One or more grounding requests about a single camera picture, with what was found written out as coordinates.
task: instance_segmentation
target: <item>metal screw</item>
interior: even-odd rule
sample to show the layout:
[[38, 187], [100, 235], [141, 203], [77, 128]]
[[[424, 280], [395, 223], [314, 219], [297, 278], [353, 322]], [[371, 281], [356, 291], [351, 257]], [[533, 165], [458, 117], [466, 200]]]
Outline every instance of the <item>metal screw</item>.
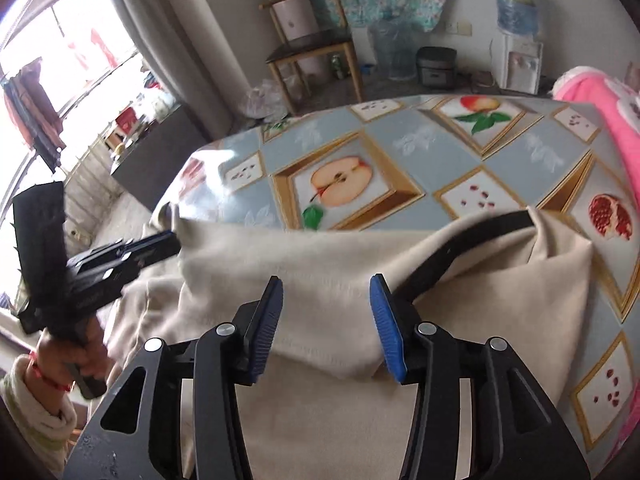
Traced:
[[438, 328], [433, 323], [420, 323], [418, 325], [418, 332], [423, 335], [433, 335], [437, 330]]
[[216, 328], [216, 333], [218, 335], [232, 335], [232, 333], [235, 331], [236, 327], [231, 323], [223, 323]]
[[491, 346], [491, 348], [497, 350], [498, 352], [506, 350], [509, 346], [507, 345], [507, 342], [501, 337], [492, 337], [491, 341], [489, 341], [489, 345]]
[[150, 339], [145, 343], [145, 350], [147, 352], [155, 352], [162, 348], [162, 340], [157, 337]]

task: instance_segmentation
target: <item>window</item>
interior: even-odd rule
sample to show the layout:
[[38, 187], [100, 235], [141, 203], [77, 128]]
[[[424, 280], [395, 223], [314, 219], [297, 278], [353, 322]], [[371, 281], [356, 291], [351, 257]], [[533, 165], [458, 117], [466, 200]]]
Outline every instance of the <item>window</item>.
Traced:
[[[64, 180], [89, 145], [129, 102], [143, 91], [142, 57], [109, 0], [59, 0], [29, 22], [0, 52], [5, 73], [42, 58], [40, 83], [53, 107], [68, 110], [60, 137], [62, 170], [51, 174], [40, 158], [32, 161], [16, 192], [34, 184]], [[12, 184], [30, 150], [0, 104], [0, 196]], [[0, 224], [0, 293], [14, 300], [20, 282], [15, 232], [9, 208]]]

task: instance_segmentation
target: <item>bottle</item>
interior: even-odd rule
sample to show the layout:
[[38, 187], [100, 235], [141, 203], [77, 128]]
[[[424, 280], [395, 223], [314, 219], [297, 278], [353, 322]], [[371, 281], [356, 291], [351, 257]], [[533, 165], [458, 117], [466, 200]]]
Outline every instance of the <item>bottle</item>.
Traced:
[[535, 38], [539, 20], [536, 0], [497, 0], [498, 27], [518, 36]]
[[336, 79], [344, 79], [344, 67], [342, 66], [342, 60], [339, 54], [333, 54], [331, 56], [331, 70], [334, 72]]
[[390, 8], [369, 27], [369, 39], [376, 52], [381, 77], [393, 81], [415, 79], [415, 53], [418, 50], [409, 20], [393, 17]]

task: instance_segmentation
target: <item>human hand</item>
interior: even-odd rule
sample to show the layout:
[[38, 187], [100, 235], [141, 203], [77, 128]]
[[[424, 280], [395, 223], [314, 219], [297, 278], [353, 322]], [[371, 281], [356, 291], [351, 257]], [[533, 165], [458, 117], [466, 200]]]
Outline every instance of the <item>human hand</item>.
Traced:
[[42, 376], [67, 386], [74, 381], [65, 366], [71, 363], [79, 366], [83, 377], [103, 379], [110, 362], [103, 338], [104, 332], [95, 316], [87, 323], [84, 348], [70, 341], [56, 339], [45, 330], [36, 348], [36, 360]]

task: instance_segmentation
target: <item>wall switch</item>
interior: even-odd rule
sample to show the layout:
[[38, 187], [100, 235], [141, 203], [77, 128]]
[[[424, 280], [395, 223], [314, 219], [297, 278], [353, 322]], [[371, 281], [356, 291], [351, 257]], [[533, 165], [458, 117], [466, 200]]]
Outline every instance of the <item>wall switch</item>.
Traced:
[[458, 33], [458, 22], [445, 22], [444, 31], [447, 34], [457, 34]]
[[473, 34], [471, 22], [468, 22], [467, 20], [460, 20], [458, 22], [458, 34], [460, 36], [471, 36]]

